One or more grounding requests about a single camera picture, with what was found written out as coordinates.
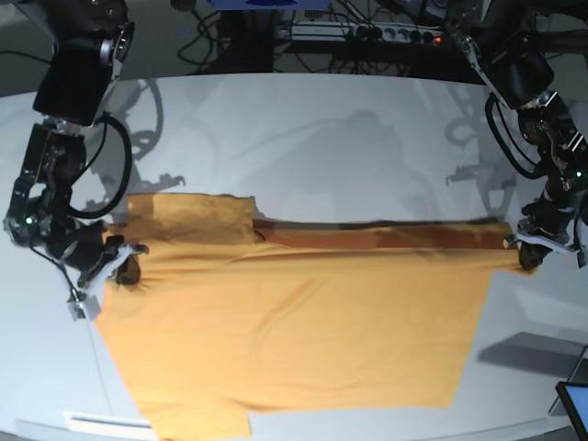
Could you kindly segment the black robot arm, image left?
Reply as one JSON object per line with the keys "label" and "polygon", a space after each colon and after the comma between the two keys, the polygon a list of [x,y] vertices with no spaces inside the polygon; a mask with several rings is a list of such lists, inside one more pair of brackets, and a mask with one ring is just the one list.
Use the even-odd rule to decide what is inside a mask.
{"label": "black robot arm, image left", "polygon": [[[17,1],[16,9],[51,39],[52,57],[33,108],[34,124],[4,219],[11,241],[37,251],[61,271],[80,274],[71,291],[108,278],[130,249],[120,236],[105,239],[103,217],[122,200],[132,149],[125,127],[104,110],[134,35],[123,1]],[[123,142],[119,189],[107,205],[81,211],[71,204],[74,184],[90,167],[81,130],[101,124]]]}

